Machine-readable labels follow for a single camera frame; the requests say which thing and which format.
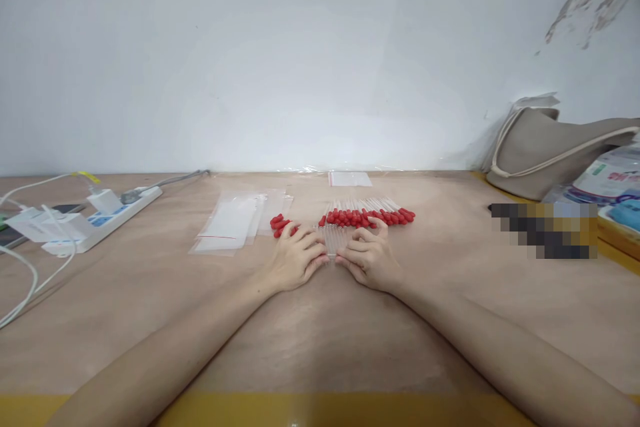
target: finger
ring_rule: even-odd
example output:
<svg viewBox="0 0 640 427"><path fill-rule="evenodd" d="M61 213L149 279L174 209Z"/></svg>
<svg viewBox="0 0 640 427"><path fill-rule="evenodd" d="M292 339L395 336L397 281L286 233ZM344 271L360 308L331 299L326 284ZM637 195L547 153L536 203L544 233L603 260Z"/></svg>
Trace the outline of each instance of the finger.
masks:
<svg viewBox="0 0 640 427"><path fill-rule="evenodd" d="M305 236L300 242L298 242L298 244L300 244L302 248L311 247L313 244L324 244L324 243L325 243L325 240L317 232L311 232L308 236Z"/></svg>
<svg viewBox="0 0 640 427"><path fill-rule="evenodd" d="M285 228L282 230L282 235L280 235L281 239L287 239L291 237L291 230L293 230L294 227L297 227L300 225L300 222L289 222L287 225L285 225Z"/></svg>
<svg viewBox="0 0 640 427"><path fill-rule="evenodd" d="M389 227L387 227L387 224L385 224L385 222L383 222L381 219L376 217L368 217L368 219L372 224L375 224L380 229L380 232L378 233L377 237L380 239L387 238L387 236L389 235Z"/></svg>
<svg viewBox="0 0 640 427"><path fill-rule="evenodd" d="M338 249L337 254L358 266L365 266L365 254L363 252L356 252L355 250L350 250L347 248Z"/></svg>
<svg viewBox="0 0 640 427"><path fill-rule="evenodd" d="M358 242L357 240L349 240L347 242L347 248L355 250L356 252L368 252L371 249L371 245L367 242Z"/></svg>
<svg viewBox="0 0 640 427"><path fill-rule="evenodd" d="M376 242L376 236L363 227L356 229L355 232L353 232L352 238L354 240L362 239L365 242Z"/></svg>
<svg viewBox="0 0 640 427"><path fill-rule="evenodd" d="M365 283L367 277L365 276L365 272L359 266L341 256L336 256L335 263L346 267L358 284Z"/></svg>
<svg viewBox="0 0 640 427"><path fill-rule="evenodd" d="M309 226L300 227L298 231L291 238L294 239L296 242L299 242L302 237L304 237L307 234L310 234L311 232L313 232L313 228Z"/></svg>
<svg viewBox="0 0 640 427"><path fill-rule="evenodd" d="M311 262L311 260L315 259L316 257L319 257L326 253L327 247L325 247L323 244L315 244L313 247L309 247L304 251L307 263Z"/></svg>
<svg viewBox="0 0 640 427"><path fill-rule="evenodd" d="M326 255L321 255L311 260L311 262L309 262L309 265L305 269L305 275L304 275L305 282L309 280L313 274L315 274L316 270L318 270L324 264L328 264L329 262L330 262L329 257L327 257Z"/></svg>

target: bag handle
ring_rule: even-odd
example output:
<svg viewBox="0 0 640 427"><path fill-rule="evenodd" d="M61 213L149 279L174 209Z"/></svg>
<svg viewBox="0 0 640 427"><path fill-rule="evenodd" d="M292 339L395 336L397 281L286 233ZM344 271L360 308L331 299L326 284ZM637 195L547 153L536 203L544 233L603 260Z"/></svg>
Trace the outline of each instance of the bag handle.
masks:
<svg viewBox="0 0 640 427"><path fill-rule="evenodd" d="M509 173L507 171L502 170L500 167L498 167L498 154L500 153L500 149L502 148L502 144L505 141L505 138L507 137L507 134L511 131L511 128L513 127L513 124L515 123L516 120L518 120L518 118L520 117L520 115L522 114L522 112L525 111L525 109L528 107L524 107L521 108L519 110L516 110L515 112L513 112L511 114L511 116L507 119L507 121L505 122L505 124L502 126L502 128L500 129L500 132L498 133L498 140L496 141L496 145L495 145L495 151L493 152L493 158L491 159L491 171L493 173L495 173L496 175L500 175L501 177L504 178L510 178L510 177L524 177L525 175L529 175L530 173L535 173L538 170L542 170L545 167L549 167L550 165L553 165L554 163L557 163L561 160L564 160L565 158L569 157L570 155L573 155L574 153L577 153L587 147L591 147L592 145L595 145L596 143L599 143L603 140L607 140L610 139L612 137L617 137L618 135L622 135L623 133L638 133L640 131L640 127L624 127L618 130L614 130L612 132L609 133L604 133L594 139L591 139L589 141L586 141L585 143L582 143L580 145L578 145L577 147L574 147L570 150L567 150L566 152L560 153L559 155L556 155L555 157L549 159L549 160L545 160L544 162L538 163L538 165L534 165L533 167L530 167L528 169L524 169L521 170L519 172L516 173Z"/></svg>

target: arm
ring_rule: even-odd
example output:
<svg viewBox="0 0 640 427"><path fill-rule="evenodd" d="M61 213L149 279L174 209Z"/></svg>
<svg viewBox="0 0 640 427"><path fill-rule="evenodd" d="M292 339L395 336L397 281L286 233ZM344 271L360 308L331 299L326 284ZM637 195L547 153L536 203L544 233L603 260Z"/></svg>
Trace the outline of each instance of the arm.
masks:
<svg viewBox="0 0 640 427"><path fill-rule="evenodd" d="M395 261L387 226L358 229L336 262L360 283L394 295L445 336L500 393L541 426L636 426L631 399L531 332L440 288Z"/></svg>
<svg viewBox="0 0 640 427"><path fill-rule="evenodd" d="M245 283L206 299L125 352L78 390L47 424L147 426L271 296L305 284L329 261L319 234L285 227L273 258Z"/></svg>

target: person's left hand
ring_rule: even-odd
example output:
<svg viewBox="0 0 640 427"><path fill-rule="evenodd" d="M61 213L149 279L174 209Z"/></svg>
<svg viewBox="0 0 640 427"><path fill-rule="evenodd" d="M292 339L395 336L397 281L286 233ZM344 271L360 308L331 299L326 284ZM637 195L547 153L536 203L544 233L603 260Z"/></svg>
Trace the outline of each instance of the person's left hand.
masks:
<svg viewBox="0 0 640 427"><path fill-rule="evenodd" d="M329 262L325 240L313 228L300 227L291 235L291 230L299 225L289 222L285 226L273 257L262 272L264 281L276 292L306 284L320 266Z"/></svg>

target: yellow table edge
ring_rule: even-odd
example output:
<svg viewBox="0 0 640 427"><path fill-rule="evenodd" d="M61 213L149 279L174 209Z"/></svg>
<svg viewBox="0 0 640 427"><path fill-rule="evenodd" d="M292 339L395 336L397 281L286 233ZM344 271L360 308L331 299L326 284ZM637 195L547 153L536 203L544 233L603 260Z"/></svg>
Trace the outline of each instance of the yellow table edge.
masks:
<svg viewBox="0 0 640 427"><path fill-rule="evenodd" d="M471 175L488 183L484 175ZM519 203L535 203L497 189ZM640 262L599 240L598 250L634 274ZM0 395L0 425L40 427L69 398L56 395ZM640 404L640 395L631 396ZM426 394L412 392L188 392L158 419L158 427L177 426L533 426L497 394Z"/></svg>
<svg viewBox="0 0 640 427"><path fill-rule="evenodd" d="M534 200L524 199L522 197L518 197L509 192L501 190L498 187L494 187L487 181L486 179L487 175L484 173L481 173L478 171L472 171L471 175L476 177L478 180L486 183L489 187L493 188L494 190L497 190L498 192L502 193L505 197L508 197L513 201L516 201L518 203L538 203ZM633 272L634 274L640 276L640 262L638 260L626 254L622 250L617 249L611 244L605 242L601 238L598 238L598 254L605 256L610 260L613 260L616 264L619 264L623 266L625 269L629 270L630 272Z"/></svg>

